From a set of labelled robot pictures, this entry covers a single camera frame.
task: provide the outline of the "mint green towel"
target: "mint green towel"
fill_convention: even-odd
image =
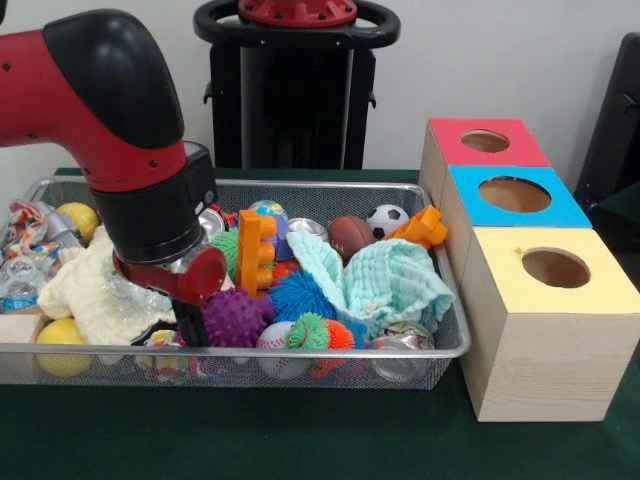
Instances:
[[[356,253],[343,272],[338,253],[318,237],[294,232],[287,242],[336,308],[338,320],[364,323],[369,340],[400,320],[421,322],[433,332],[454,300],[420,245],[397,239],[374,243]]]

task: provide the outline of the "blue box lid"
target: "blue box lid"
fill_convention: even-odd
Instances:
[[[474,226],[591,228],[552,168],[450,166],[449,170]]]

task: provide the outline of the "wooden box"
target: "wooden box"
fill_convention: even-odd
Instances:
[[[449,165],[547,167],[524,122],[512,118],[432,118],[427,125],[418,184],[441,207]]]
[[[640,294],[591,229],[476,227],[461,294],[479,421],[599,421],[640,337]]]
[[[474,226],[591,228],[562,180],[546,167],[451,166],[441,203],[458,285]]]

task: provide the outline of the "orange lego brick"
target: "orange lego brick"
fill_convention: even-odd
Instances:
[[[258,215],[254,210],[241,210],[239,218],[237,283],[255,297],[271,285],[271,270],[260,265],[273,262],[276,251],[262,240],[276,234],[277,223],[272,216]]]
[[[428,249],[431,245],[439,245],[447,238],[447,227],[440,221],[442,213],[433,205],[429,205],[395,232],[384,237],[384,240],[402,238]]]

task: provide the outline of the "football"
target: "football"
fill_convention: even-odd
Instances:
[[[396,205],[380,205],[367,216],[367,225],[377,240],[393,233],[409,221],[409,215]]]
[[[329,237],[331,246],[345,263],[359,250],[376,241],[364,220],[352,215],[336,218],[329,227]]]

